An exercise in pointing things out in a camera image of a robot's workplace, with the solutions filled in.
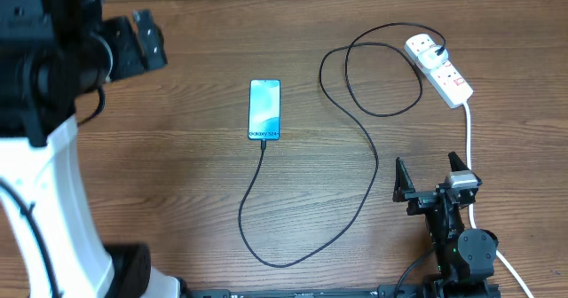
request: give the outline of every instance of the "blue phone screen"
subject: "blue phone screen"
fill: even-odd
[[[280,138],[280,81],[253,80],[250,82],[248,138]]]

